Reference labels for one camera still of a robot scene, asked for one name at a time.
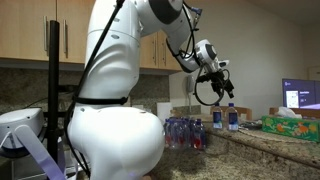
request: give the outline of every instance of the monitor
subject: monitor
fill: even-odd
[[[283,106],[320,109],[320,81],[282,79]]]

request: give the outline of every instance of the upper cabinet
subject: upper cabinet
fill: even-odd
[[[179,63],[167,47],[163,31],[141,38],[140,44],[141,68],[181,71]]]
[[[48,20],[55,0],[0,1],[0,57],[48,60]]]
[[[84,63],[94,0],[57,0],[60,62]]]
[[[94,0],[1,0],[0,57],[48,60],[50,20],[60,23],[60,62],[83,63]]]

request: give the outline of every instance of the cabinet handle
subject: cabinet handle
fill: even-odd
[[[68,55],[68,27],[67,20],[63,21],[63,52]]]
[[[43,43],[44,43],[44,51],[48,51],[48,21],[47,16],[43,16]]]
[[[162,49],[163,49],[162,60],[163,60],[164,66],[167,66],[166,46],[163,42],[162,42]]]
[[[153,36],[153,61],[154,65],[157,65],[157,37]]]

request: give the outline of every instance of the cabinet door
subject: cabinet door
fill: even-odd
[[[84,63],[94,0],[57,0],[60,62]]]
[[[145,36],[140,40],[140,68],[158,69],[158,34]]]
[[[172,56],[167,43],[166,34],[163,31],[158,32],[159,49],[159,69],[181,70],[178,61]]]
[[[46,32],[49,33],[49,20],[56,17],[55,2],[55,0],[1,0],[0,57],[48,60],[46,43],[49,41],[46,38],[49,35],[45,34],[45,26],[47,26]]]

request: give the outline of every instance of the green box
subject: green box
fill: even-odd
[[[320,142],[319,120],[262,116],[262,131]]]

